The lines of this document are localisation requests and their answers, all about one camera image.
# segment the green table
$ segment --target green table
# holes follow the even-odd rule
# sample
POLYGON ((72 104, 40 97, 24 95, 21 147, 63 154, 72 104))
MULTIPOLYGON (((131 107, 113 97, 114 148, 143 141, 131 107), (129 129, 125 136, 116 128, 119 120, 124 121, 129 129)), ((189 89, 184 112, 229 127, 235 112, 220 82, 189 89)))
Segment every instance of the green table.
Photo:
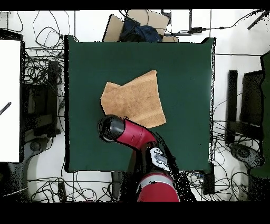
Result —
POLYGON ((180 170, 209 170, 213 43, 79 43, 68 36, 66 170, 127 170, 131 149, 98 137, 100 97, 107 81, 123 85, 153 69, 167 122, 151 130, 180 170))

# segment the floor tile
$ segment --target floor tile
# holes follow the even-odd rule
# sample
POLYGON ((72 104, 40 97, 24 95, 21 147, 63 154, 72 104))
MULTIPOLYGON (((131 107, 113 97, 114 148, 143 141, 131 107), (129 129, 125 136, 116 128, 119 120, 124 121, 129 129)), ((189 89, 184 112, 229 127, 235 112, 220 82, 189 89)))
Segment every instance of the floor tile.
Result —
POLYGON ((7 13, 0 12, 0 28, 7 28, 7 13))
POLYGON ((78 175, 75 173, 75 180, 78 181, 111 181, 111 172, 101 171, 79 171, 78 175))
MULTIPOLYGON (((38 178, 49 178, 52 176, 61 177, 64 155, 65 137, 64 132, 62 132, 53 140, 52 147, 49 150, 44 151, 31 159, 27 178, 34 180, 38 178)), ((73 180, 73 174, 66 173, 64 169, 62 175, 66 181, 73 180)))
MULTIPOLYGON (((241 17, 254 10, 212 10, 211 28, 230 27, 241 17)), ((262 13, 257 13, 229 29, 211 30, 211 37, 217 39, 216 53, 259 54, 270 50, 269 16, 248 30, 262 13)))
POLYGON ((76 11, 76 38, 80 42, 102 41, 111 14, 121 18, 121 14, 118 10, 76 11))
MULTIPOLYGON (((46 46, 53 46, 57 44, 59 36, 51 28, 46 28, 49 26, 54 28, 57 32, 60 30, 60 33, 63 35, 74 35, 74 11, 66 12, 68 15, 65 13, 65 11, 51 11, 52 14, 49 11, 40 11, 39 13, 38 11, 19 11, 18 13, 23 23, 23 30, 20 32, 20 34, 24 36, 23 40, 25 41, 25 47, 28 48, 39 46, 35 42, 35 35, 38 43, 42 45, 44 45, 44 43, 46 46)), ((8 26, 12 30, 20 30, 22 28, 16 11, 9 13, 8 26)))

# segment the brown cardboard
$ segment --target brown cardboard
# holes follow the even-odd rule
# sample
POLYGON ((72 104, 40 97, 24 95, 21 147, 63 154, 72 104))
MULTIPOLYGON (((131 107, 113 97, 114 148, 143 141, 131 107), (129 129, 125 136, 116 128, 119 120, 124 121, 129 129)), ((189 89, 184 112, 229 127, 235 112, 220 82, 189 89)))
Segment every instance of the brown cardboard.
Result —
POLYGON ((104 42, 117 42, 122 32, 124 23, 115 15, 111 14, 107 25, 104 42))
MULTIPOLYGON (((167 24, 169 22, 169 18, 164 15, 152 12, 147 10, 149 15, 148 25, 154 28, 162 28, 157 29, 157 32, 160 35, 164 35, 167 24)), ((146 10, 129 10, 128 17, 138 21, 142 26, 147 24, 147 12, 146 10)), ((103 37, 103 42, 117 42, 119 41, 120 34, 122 32, 124 23, 115 15, 111 14, 107 29, 105 31, 105 35, 103 37)), ((177 37, 164 36, 162 39, 163 42, 178 42, 177 37)))
POLYGON ((178 38, 176 36, 172 37, 172 36, 164 36, 162 39, 162 42, 164 43, 169 43, 169 42, 178 42, 178 38))

